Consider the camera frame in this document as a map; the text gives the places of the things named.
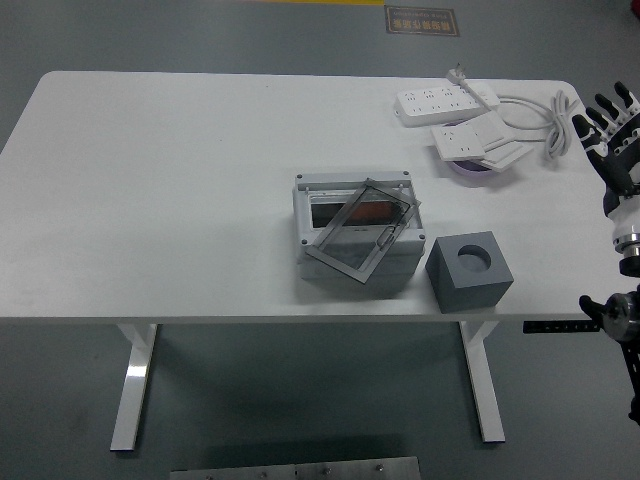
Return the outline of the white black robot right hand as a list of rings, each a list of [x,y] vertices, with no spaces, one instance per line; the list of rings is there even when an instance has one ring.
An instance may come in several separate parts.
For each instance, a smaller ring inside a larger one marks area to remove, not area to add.
[[[614,90],[618,103],[597,94],[597,106],[574,115],[572,123],[605,183],[603,211],[613,223],[613,246],[621,252],[639,242],[639,99],[620,81]]]

